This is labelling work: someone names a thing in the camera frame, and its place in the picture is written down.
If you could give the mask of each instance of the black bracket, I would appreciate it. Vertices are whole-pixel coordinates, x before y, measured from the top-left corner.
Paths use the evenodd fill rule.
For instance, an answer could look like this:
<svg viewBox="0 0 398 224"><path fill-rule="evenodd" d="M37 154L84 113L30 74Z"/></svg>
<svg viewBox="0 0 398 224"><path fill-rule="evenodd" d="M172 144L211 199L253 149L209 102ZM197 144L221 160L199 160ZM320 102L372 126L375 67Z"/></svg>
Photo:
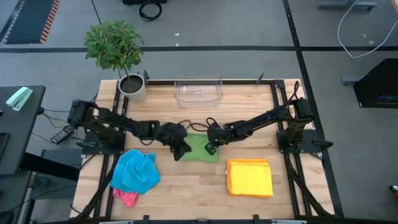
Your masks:
<svg viewBox="0 0 398 224"><path fill-rule="evenodd" d="M253 224L260 224L260 216L253 215Z"/></svg>
<svg viewBox="0 0 398 224"><path fill-rule="evenodd" d="M122 144L124 144L124 141L126 140L126 135L123 131L119 131L118 138L119 140L117 142L120 144L117 146L110 146L105 144L97 134L88 131L86 133L85 141L78 142L77 145L82 148L81 153L84 155L117 155L122 154L124 150L124 146L122 146Z"/></svg>
<svg viewBox="0 0 398 224"><path fill-rule="evenodd" d="M264 76L264 72L260 75L260 77L257 79L257 81L256 81L256 84L257 85L260 85L261 84L261 80L262 80L262 77Z"/></svg>
<svg viewBox="0 0 398 224"><path fill-rule="evenodd" d="M198 220L198 224L208 224L208 223L209 223L209 220L207 220L207 219Z"/></svg>
<svg viewBox="0 0 398 224"><path fill-rule="evenodd" d="M142 224L148 224L149 223L149 215L144 215L142 218Z"/></svg>
<svg viewBox="0 0 398 224"><path fill-rule="evenodd" d="M147 70L144 70L144 84L148 85L148 79L149 79L149 75L147 73Z"/></svg>
<svg viewBox="0 0 398 224"><path fill-rule="evenodd" d="M285 81L284 80L274 80L274 83L275 83L275 85L277 85L281 89L285 88Z"/></svg>
<svg viewBox="0 0 398 224"><path fill-rule="evenodd" d="M277 131L278 145L281 153L319 153L333 145L321 141L316 130L303 130L303 143L297 148L289 144L285 130Z"/></svg>

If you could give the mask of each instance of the pink cloth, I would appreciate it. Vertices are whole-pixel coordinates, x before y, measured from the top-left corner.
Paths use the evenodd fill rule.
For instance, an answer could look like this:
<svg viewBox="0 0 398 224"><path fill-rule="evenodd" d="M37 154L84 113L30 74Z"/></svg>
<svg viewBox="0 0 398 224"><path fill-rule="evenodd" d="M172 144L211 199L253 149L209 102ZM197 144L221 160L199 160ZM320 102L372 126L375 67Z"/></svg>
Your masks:
<svg viewBox="0 0 398 224"><path fill-rule="evenodd" d="M120 198L127 208L132 208L138 201L138 194L136 192L125 193L119 189L113 189L113 197Z"/></svg>

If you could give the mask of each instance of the potted plant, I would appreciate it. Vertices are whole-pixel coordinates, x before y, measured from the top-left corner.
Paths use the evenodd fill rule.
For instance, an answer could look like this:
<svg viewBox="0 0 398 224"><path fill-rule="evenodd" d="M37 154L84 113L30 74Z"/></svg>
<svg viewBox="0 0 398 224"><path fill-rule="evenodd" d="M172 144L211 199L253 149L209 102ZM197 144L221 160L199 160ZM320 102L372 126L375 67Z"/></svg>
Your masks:
<svg viewBox="0 0 398 224"><path fill-rule="evenodd" d="M133 65L141 63L142 50L136 44L143 44L132 24L124 21L105 22L91 26L86 32L86 59L95 58L95 65L102 69L117 69L126 75L121 77L118 88L133 103L146 99L144 79L135 73L128 73Z"/></svg>

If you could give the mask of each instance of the white flower pot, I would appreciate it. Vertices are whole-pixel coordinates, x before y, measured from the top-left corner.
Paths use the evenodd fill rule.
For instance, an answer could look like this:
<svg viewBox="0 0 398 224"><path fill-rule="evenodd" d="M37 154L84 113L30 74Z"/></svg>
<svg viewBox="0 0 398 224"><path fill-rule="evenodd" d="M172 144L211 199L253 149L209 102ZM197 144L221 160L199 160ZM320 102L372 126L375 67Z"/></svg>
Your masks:
<svg viewBox="0 0 398 224"><path fill-rule="evenodd" d="M129 74L130 78L132 78L133 80L137 80L137 78L140 79L140 81L138 81L138 85L142 84L141 86L135 86L135 88L133 88L133 92L132 93L128 93L123 91L122 89L122 85L124 82L127 81L127 75L124 76L122 79L120 79L118 88L120 90L121 93L123 93L127 98L129 98L129 101L133 102L133 103L143 103L145 101L145 99L147 98L147 93L145 90L145 81L144 79L135 73L131 73Z"/></svg>

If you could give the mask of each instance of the folded yellow cloth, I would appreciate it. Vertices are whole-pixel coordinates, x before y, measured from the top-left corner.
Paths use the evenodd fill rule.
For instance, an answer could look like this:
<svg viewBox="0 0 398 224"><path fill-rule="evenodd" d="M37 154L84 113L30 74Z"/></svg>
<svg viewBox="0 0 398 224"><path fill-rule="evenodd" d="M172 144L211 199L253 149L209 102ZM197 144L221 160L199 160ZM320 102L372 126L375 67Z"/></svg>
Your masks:
<svg viewBox="0 0 398 224"><path fill-rule="evenodd" d="M266 159L228 159L227 188L230 195L273 196L271 168Z"/></svg>

